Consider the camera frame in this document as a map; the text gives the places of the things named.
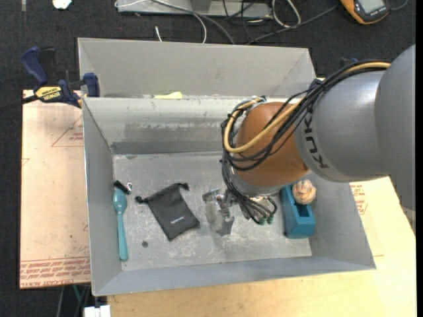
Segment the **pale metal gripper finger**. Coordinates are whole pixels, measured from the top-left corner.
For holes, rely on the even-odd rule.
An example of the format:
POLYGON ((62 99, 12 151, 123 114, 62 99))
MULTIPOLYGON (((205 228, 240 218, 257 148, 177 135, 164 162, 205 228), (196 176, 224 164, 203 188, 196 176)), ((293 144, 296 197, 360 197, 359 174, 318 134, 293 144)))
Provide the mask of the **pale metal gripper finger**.
POLYGON ((216 220, 216 233, 220 236, 231 234, 232 226, 235 221, 233 216, 220 215, 216 220))
POLYGON ((206 219, 208 223, 212 224, 217 219, 217 197, 220 194, 219 188, 212 189, 202 195, 202 200, 205 203, 206 219))

